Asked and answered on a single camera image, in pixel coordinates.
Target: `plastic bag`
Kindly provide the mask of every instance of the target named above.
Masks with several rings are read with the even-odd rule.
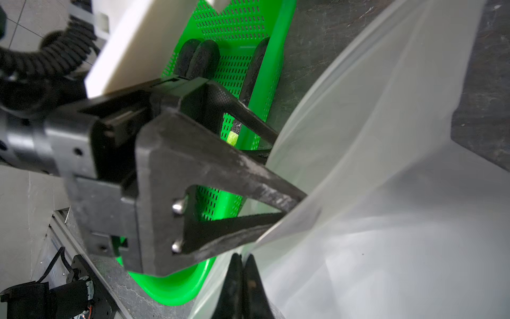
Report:
[[[458,197],[450,202],[445,196],[463,184],[454,173],[452,180],[438,173],[474,156],[453,146],[450,120],[483,4],[397,0],[333,62],[284,126],[267,167],[309,194],[286,219],[320,215],[309,231],[235,251],[254,253],[268,298],[287,319],[483,313],[473,311],[476,298],[489,299],[463,299],[470,283],[458,281],[486,264],[452,271],[477,260],[458,247],[464,238],[457,236],[476,223],[450,223],[463,212],[469,220],[482,206],[471,200],[476,209],[463,211]],[[476,168],[493,169],[487,165]],[[436,193],[443,182],[450,187]],[[247,201],[241,214],[263,212],[265,205]],[[216,259],[191,318],[211,317],[231,254]],[[444,271],[442,258],[449,262]]]

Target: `green basket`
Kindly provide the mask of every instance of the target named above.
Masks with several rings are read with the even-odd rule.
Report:
[[[218,43],[221,53],[213,80],[239,97],[257,44],[270,37],[248,106],[265,121],[282,72],[285,37],[295,8],[296,0],[232,0],[231,4],[218,14],[205,1],[200,0],[163,76],[172,74],[177,54],[184,42],[192,38],[211,39]],[[233,122],[230,115],[224,116],[221,139],[227,141]],[[241,150],[256,150],[259,141],[259,136],[243,126],[237,140],[228,142]],[[241,208],[242,197],[214,188],[199,187],[198,202],[203,220],[214,220],[236,217]],[[130,275],[157,302],[178,306],[196,297],[214,259],[164,278],[135,273]]]

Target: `metal frame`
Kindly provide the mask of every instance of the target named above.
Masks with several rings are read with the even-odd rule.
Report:
[[[68,227],[65,225],[65,220],[63,216],[56,211],[50,222],[49,222],[49,230],[53,232],[55,238],[57,238],[61,244],[61,246],[66,247],[65,255],[68,260],[73,260],[76,255],[81,255],[83,260],[90,267],[91,271],[96,276],[96,279],[103,285],[106,291],[113,298],[114,302],[117,304],[117,310],[113,316],[115,319],[133,319],[128,309],[121,302],[119,297],[115,294],[112,287],[106,282],[102,274],[96,268],[90,257],[85,252],[85,249],[78,243],[78,241],[73,237]]]

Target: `cable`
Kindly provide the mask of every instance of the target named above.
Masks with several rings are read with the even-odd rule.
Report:
[[[39,278],[39,280],[37,281],[37,283],[40,283],[44,280],[44,278],[46,278],[46,276],[48,276],[49,272],[52,271],[52,268],[53,266],[55,265],[55,263],[57,262],[57,260],[59,259],[59,257],[62,259],[62,262],[64,263],[64,266],[66,267],[66,269],[71,272],[72,271],[72,268],[71,268],[71,265],[69,265],[69,263],[67,262],[67,260],[65,259],[65,256],[64,256],[64,252],[65,252],[65,247],[62,246],[60,247],[60,249],[57,251],[57,253],[55,254],[55,256],[53,257],[53,259],[51,260],[51,262],[49,263],[48,267],[46,268],[46,270],[44,271],[44,274],[42,274],[41,278]]]
[[[79,3],[87,6],[89,0]],[[38,52],[16,52],[0,47],[0,71],[4,78],[47,79],[65,76],[76,70],[91,53],[99,49],[94,26],[75,17],[70,18],[67,29]]]

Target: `floor tile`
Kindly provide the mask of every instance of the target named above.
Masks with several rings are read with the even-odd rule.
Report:
[[[60,177],[53,177],[53,210],[69,207],[69,198]]]
[[[31,272],[35,267],[49,221],[54,211],[55,177],[29,172],[28,214],[30,231]]]
[[[18,26],[14,37],[12,38],[12,44],[10,49],[14,51],[37,51],[39,49],[39,43],[41,37],[37,34]]]
[[[0,290],[30,278],[28,180],[27,171],[0,166]]]
[[[24,0],[0,0],[0,5],[7,14],[7,17],[14,22],[18,21],[24,3]]]
[[[27,0],[19,24],[45,36],[51,31],[67,27],[69,0]]]
[[[16,29],[16,23],[14,23],[11,20],[7,20],[5,27],[6,27],[5,34],[2,40],[0,41],[0,46],[3,48],[9,48],[12,36],[14,35],[14,29]]]

